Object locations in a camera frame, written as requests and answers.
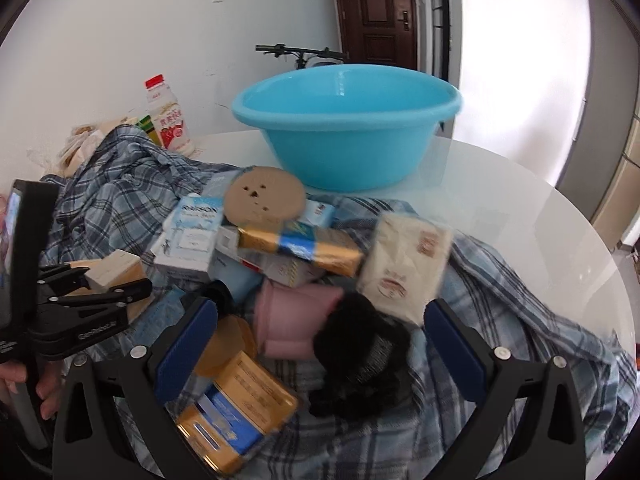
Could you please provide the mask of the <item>cream paper tissue pack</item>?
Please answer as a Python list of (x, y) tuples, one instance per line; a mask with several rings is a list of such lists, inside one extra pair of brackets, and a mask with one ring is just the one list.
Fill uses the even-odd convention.
[(415, 326), (438, 297), (454, 232), (419, 217), (383, 214), (357, 282), (378, 312)]

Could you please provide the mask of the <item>blue plaid cloth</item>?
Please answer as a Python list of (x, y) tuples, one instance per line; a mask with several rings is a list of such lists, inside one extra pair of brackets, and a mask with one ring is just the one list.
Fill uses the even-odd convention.
[[(162, 150), (120, 126), (60, 190), (43, 264), (97, 259), (116, 249), (152, 260), (152, 245), (181, 197), (204, 193), (228, 164)], [(457, 233), (442, 296), (467, 326), (519, 359), (564, 356), (585, 424), (589, 457), (620, 450), (634, 422), (636, 367), (615, 336), (600, 338), (552, 312), (495, 248)], [(243, 479), (421, 479), (454, 443), (473, 408), (462, 399), (423, 330), (411, 327), (408, 380), (398, 404), (370, 422), (298, 411), (240, 469)]]

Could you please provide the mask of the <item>plastic bag of buns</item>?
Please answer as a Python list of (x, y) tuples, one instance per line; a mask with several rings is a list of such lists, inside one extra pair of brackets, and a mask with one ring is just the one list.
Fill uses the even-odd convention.
[(44, 174), (69, 178), (84, 162), (88, 162), (96, 148), (113, 129), (121, 125), (135, 125), (137, 122), (136, 116), (124, 116), (106, 122), (80, 125), (72, 129), (65, 139), (64, 146), (56, 154), (48, 155), (43, 150), (30, 148), (27, 157), (41, 168)]

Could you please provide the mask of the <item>pink rolled belt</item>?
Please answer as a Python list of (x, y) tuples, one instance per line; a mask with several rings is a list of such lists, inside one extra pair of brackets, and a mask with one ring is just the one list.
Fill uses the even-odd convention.
[(336, 286), (311, 283), (291, 288), (265, 280), (254, 304), (258, 352), (274, 360), (313, 360), (314, 336), (344, 293)]

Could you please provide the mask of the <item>brown entrance door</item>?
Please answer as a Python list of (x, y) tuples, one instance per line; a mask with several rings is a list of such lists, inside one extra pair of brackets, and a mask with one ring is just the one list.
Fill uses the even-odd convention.
[(414, 0), (336, 0), (346, 60), (415, 70)]

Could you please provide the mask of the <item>light blue wipes pack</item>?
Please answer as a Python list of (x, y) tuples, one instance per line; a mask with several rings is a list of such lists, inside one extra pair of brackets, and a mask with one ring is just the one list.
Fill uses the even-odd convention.
[(306, 200), (305, 209), (298, 217), (298, 221), (305, 223), (307, 226), (329, 228), (334, 214), (335, 207), (333, 205), (318, 202), (318, 200)]

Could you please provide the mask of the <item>gold blue cigarette box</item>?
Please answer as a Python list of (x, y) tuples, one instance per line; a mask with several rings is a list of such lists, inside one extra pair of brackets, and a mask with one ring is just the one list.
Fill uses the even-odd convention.
[(241, 351), (181, 413), (177, 427), (209, 468), (228, 476), (297, 408), (296, 396)]

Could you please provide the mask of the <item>yellow green carton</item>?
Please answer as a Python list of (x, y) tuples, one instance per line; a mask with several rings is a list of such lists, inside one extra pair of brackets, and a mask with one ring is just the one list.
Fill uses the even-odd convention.
[(163, 147), (162, 139), (158, 136), (150, 115), (140, 118), (136, 122), (136, 126), (140, 128), (155, 145), (160, 148)]

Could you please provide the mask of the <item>black sock bundle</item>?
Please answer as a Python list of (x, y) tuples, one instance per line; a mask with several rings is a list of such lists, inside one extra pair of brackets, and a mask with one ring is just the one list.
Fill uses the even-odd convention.
[(365, 296), (348, 292), (312, 340), (323, 382), (308, 393), (309, 413), (345, 422), (381, 416), (397, 403), (409, 347), (405, 326), (387, 321)]

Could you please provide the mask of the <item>gold blue snack packet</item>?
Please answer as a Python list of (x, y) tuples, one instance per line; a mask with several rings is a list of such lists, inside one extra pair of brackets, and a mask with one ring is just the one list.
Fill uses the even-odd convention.
[(243, 226), (239, 248), (303, 260), (328, 272), (353, 278), (363, 252), (345, 232), (285, 222), (280, 226)]

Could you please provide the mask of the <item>round tan sanding disc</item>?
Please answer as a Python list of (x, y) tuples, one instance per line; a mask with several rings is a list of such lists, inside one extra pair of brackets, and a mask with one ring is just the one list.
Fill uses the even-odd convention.
[(237, 176), (224, 194), (224, 215), (234, 226), (296, 220), (306, 208), (303, 183), (288, 172), (257, 166)]

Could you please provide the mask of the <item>red cap drink bottle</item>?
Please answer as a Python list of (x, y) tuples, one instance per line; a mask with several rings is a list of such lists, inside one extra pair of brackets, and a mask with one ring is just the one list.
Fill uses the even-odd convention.
[(189, 157), (195, 151), (182, 109), (162, 74), (145, 81), (149, 115), (163, 148)]

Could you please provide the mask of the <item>black bicycle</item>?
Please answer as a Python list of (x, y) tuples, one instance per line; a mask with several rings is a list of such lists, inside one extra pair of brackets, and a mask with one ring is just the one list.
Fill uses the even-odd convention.
[(347, 60), (345, 53), (334, 51), (330, 48), (318, 50), (290, 47), (286, 44), (256, 44), (255, 51), (263, 55), (272, 55), (274, 58), (294, 56), (296, 70), (314, 66), (343, 64)]

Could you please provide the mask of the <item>white orange top box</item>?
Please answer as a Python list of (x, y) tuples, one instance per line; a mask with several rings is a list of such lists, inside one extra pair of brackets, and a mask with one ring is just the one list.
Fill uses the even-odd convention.
[(65, 298), (105, 294), (113, 287), (124, 288), (146, 278), (141, 258), (121, 249), (102, 259), (72, 261), (70, 267), (73, 270), (88, 268), (88, 271), (81, 277), (80, 287), (66, 294)]

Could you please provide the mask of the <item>white blue Raison box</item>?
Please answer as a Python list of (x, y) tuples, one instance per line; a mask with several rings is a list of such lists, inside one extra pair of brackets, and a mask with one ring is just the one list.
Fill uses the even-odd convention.
[(221, 197), (183, 197), (163, 223), (163, 231), (152, 245), (154, 266), (176, 280), (210, 281), (222, 220), (224, 200)]

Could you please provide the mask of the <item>blue plastic basin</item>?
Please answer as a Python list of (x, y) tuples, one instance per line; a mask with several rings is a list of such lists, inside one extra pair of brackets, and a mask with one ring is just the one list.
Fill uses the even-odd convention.
[(233, 116), (262, 132), (281, 167), (310, 188), (386, 188), (419, 167), (462, 107), (447, 81), (406, 68), (344, 64), (294, 70), (236, 96)]

